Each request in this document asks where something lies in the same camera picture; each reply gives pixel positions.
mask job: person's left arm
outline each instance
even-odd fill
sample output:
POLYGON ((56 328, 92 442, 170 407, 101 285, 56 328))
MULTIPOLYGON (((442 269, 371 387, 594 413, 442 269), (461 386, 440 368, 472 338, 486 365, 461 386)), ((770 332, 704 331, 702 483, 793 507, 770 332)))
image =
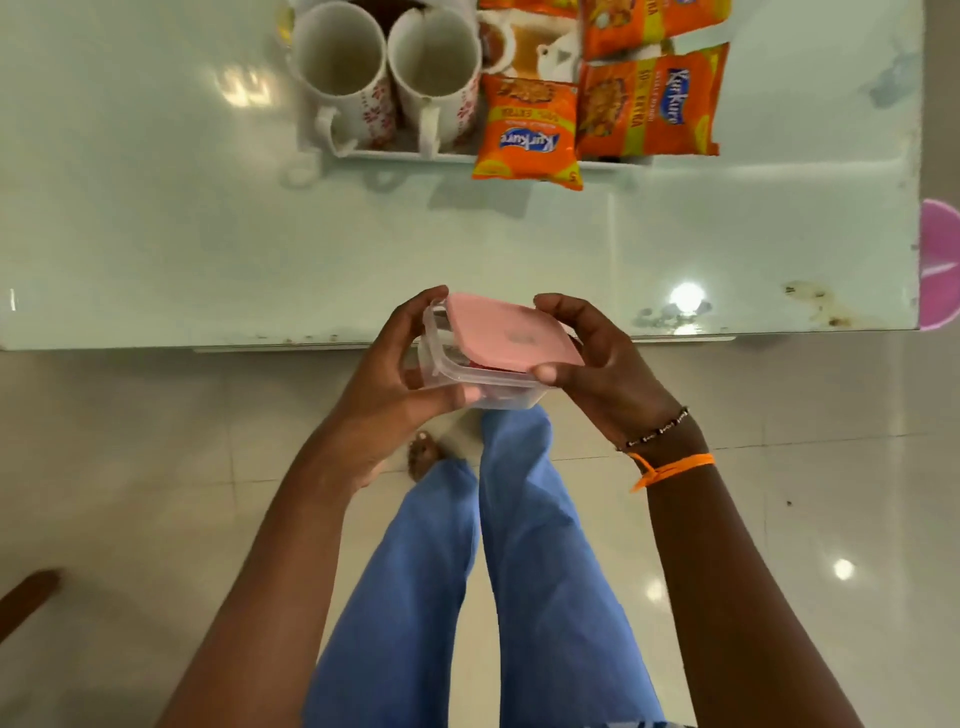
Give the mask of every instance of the person's left arm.
POLYGON ((427 420, 479 399, 461 385, 409 389, 401 371, 423 311, 446 293, 431 288, 394 311, 300 450, 160 728, 300 725, 350 498, 427 420))

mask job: blue logo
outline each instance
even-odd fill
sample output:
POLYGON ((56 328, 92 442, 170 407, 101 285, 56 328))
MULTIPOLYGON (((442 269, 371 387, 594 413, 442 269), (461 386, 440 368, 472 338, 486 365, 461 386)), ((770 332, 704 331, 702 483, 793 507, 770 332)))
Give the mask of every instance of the blue logo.
POLYGON ((660 116, 668 124, 684 122, 686 97, 690 95, 690 71, 688 68, 671 68, 666 72, 666 88, 660 99, 660 116))
POLYGON ((500 135, 500 149, 504 147, 520 147, 525 152, 553 152, 560 143, 558 133, 547 135, 535 132, 532 129, 513 127, 500 135))

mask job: fingernail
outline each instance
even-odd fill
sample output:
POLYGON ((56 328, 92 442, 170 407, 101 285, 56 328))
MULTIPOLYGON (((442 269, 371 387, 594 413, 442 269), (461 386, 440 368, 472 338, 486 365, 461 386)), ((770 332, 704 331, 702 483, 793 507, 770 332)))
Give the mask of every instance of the fingernail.
POLYGON ((483 399, 483 390, 476 384, 464 385, 464 401, 467 405, 475 404, 483 399))
POLYGON ((557 368, 551 364, 538 364, 533 368, 532 374, 544 384, 557 381, 557 368))

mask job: snack packet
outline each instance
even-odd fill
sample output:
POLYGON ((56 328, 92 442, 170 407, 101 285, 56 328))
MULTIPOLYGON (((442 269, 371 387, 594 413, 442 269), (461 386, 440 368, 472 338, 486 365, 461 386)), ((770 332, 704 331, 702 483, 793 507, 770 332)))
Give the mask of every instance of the snack packet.
POLYGON ((519 10, 477 13, 483 72, 576 84, 580 29, 571 17, 519 10))
POLYGON ((646 61, 584 64, 577 154, 716 157, 713 116, 730 44, 646 61))
POLYGON ((484 75, 490 111, 475 180, 546 180, 583 189, 574 151, 577 87, 484 75))
POLYGON ((659 43, 730 17, 731 0, 584 0, 584 58, 659 43))
POLYGON ((482 11, 518 10, 577 18, 577 0, 480 0, 482 11))

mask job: person's right arm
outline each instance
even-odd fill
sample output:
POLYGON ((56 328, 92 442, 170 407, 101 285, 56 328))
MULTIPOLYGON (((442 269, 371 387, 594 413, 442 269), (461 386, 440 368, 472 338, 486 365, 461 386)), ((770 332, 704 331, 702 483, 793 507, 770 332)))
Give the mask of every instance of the person's right arm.
MULTIPOLYGON (((541 294, 537 308, 573 327, 586 366, 541 365, 619 448, 681 407, 630 338, 591 304, 541 294)), ((708 452, 691 417, 634 449, 661 467, 708 452)), ((763 563, 720 473, 703 466, 648 488, 650 518, 700 728, 862 723, 763 563)))

